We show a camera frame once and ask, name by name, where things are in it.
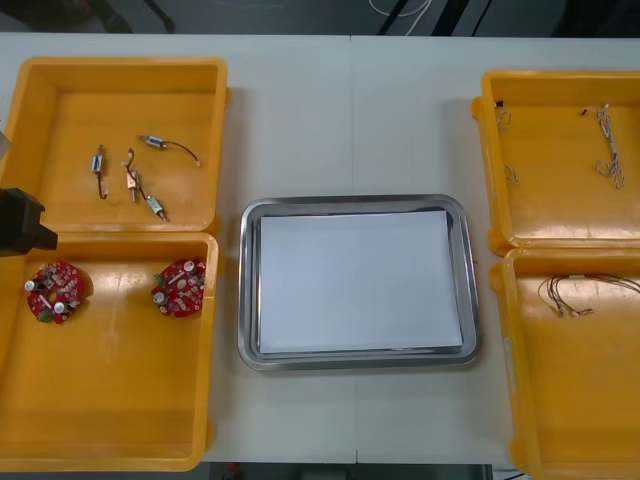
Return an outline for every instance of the tray rim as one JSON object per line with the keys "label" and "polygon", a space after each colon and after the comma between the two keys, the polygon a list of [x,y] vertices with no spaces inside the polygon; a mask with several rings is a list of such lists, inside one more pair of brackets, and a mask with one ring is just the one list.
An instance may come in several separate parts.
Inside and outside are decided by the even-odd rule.
{"label": "tray rim", "polygon": [[[370,350],[291,354],[259,354],[255,335],[258,319],[253,312],[257,302],[255,220],[258,210],[298,209],[300,215],[409,213],[428,208],[447,211],[452,218],[450,248],[454,270],[458,319],[463,333],[459,351],[446,348]],[[243,361],[259,371],[301,369],[389,367],[419,365],[464,365],[477,355],[482,333],[468,226],[462,206],[446,195],[371,195],[287,197],[257,200],[247,206],[240,227],[240,262],[238,290],[238,352]]]}

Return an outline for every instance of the gray floor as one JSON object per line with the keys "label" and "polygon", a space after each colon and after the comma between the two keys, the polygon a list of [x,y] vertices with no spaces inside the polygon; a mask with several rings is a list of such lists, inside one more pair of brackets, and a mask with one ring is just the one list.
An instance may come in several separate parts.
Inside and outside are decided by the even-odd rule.
{"label": "gray floor", "polygon": [[[470,0],[454,35],[470,36],[489,0]],[[373,0],[389,11],[396,0]],[[433,0],[413,35],[430,35],[447,0]],[[109,0],[135,33],[165,33],[162,22],[142,0]],[[385,17],[368,0],[157,0],[183,34],[375,35]],[[423,0],[409,0],[405,12]],[[478,36],[548,37],[564,0],[493,0]],[[404,35],[416,15],[399,18],[389,35]],[[29,31],[0,14],[0,31]],[[98,20],[75,26],[74,32],[104,32]]]}

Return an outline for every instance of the white wire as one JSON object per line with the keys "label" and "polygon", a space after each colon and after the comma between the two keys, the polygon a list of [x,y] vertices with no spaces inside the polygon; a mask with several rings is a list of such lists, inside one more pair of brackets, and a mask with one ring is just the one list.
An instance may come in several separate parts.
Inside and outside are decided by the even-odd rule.
{"label": "white wire", "polygon": [[416,28],[416,25],[420,23],[420,19],[424,16],[425,13],[427,13],[427,10],[429,10],[429,7],[431,6],[432,1],[433,0],[427,0],[425,2],[425,6],[422,9],[422,12],[420,12],[420,15],[418,15],[418,18],[416,18],[416,21],[413,22],[413,25],[411,25],[411,28],[407,30],[407,33],[404,34],[405,37],[408,37],[409,35],[411,35],[411,32],[413,32],[413,29]]}
{"label": "white wire", "polygon": [[[425,5],[428,6],[428,4],[431,3],[431,0],[425,0],[422,5],[420,5],[418,8],[416,8],[415,10],[411,10],[410,12],[407,13],[401,13],[400,15],[398,15],[398,17],[410,17],[411,15],[415,15],[416,13],[418,13],[420,10],[422,10]],[[385,17],[389,16],[389,12],[384,12],[382,10],[380,10],[378,7],[376,7],[373,4],[373,0],[369,0],[369,5],[371,5],[371,8],[373,8],[376,12],[378,12],[380,15],[384,15]]]}
{"label": "white wire", "polygon": [[[420,13],[420,15],[418,15],[418,18],[416,18],[416,20],[413,22],[413,24],[411,25],[411,28],[409,28],[409,30],[407,31],[407,33],[404,34],[405,37],[408,37],[409,35],[411,35],[411,33],[413,32],[413,30],[416,28],[416,25],[418,25],[418,23],[420,23],[420,20],[422,19],[422,17],[424,16],[425,13],[427,13],[427,10],[429,9],[429,7],[431,6],[431,2],[433,0],[425,0],[424,2],[422,2],[422,4],[416,8],[415,10],[411,10],[410,12],[407,13],[401,13],[398,15],[398,18],[400,17],[410,17],[411,15],[415,15],[416,13]],[[384,15],[385,17],[389,16],[389,12],[384,12],[382,10],[380,10],[378,7],[376,7],[373,4],[373,0],[369,0],[369,5],[371,6],[371,8],[373,8],[376,12],[378,12],[380,15]]]}

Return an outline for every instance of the capacitor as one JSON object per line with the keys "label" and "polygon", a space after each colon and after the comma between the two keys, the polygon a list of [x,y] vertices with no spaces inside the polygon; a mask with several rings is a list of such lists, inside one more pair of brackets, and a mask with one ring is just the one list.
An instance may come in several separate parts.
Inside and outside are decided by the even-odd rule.
{"label": "capacitor", "polygon": [[195,275],[196,273],[198,273],[198,269],[196,268],[196,264],[193,263],[191,260],[188,260],[186,262],[184,262],[184,265],[182,266],[182,269],[187,272],[189,275]]}
{"label": "capacitor", "polygon": [[166,287],[167,286],[167,282],[165,281],[164,277],[162,275],[160,275],[159,273],[156,273],[153,278],[155,279],[156,283],[158,285],[160,285],[161,287]]}
{"label": "capacitor", "polygon": [[53,320],[53,312],[51,310],[43,310],[36,318],[39,322],[50,322]]}
{"label": "capacitor", "polygon": [[24,289],[27,292],[41,292],[44,290],[44,283],[37,279],[27,280],[24,282]]}
{"label": "capacitor", "polygon": [[71,305],[67,303],[56,302],[53,305],[53,311],[58,315],[62,315],[63,313],[69,314],[73,311],[73,308],[71,308]]}
{"label": "capacitor", "polygon": [[167,297],[162,292],[154,293],[153,294],[153,303],[155,303],[158,306],[166,305],[167,303],[169,303],[169,297]]}

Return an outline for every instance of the dark floor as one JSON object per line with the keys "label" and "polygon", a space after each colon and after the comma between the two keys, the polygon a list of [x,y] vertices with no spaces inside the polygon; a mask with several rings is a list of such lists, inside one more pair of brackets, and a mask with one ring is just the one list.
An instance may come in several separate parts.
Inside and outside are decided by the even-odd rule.
{"label": "dark floor", "polygon": [[[284,34],[375,35],[385,17],[368,0],[156,0],[183,34]],[[412,35],[431,35],[445,4],[456,0],[432,0]],[[548,37],[558,22],[565,0],[469,0],[453,30],[457,36]],[[396,0],[372,0],[389,11]],[[481,24],[487,4],[486,15]],[[135,33],[165,33],[163,23],[142,0],[109,0]],[[409,0],[411,12],[424,0]],[[389,35],[404,35],[419,12],[398,18]],[[30,31],[29,27],[0,14],[0,31]],[[68,29],[72,32],[104,32],[97,20]]]}
{"label": "dark floor", "polygon": [[[480,465],[286,465],[247,463],[234,480],[491,480]],[[202,463],[186,473],[0,474],[0,480],[231,480],[228,464]]]}

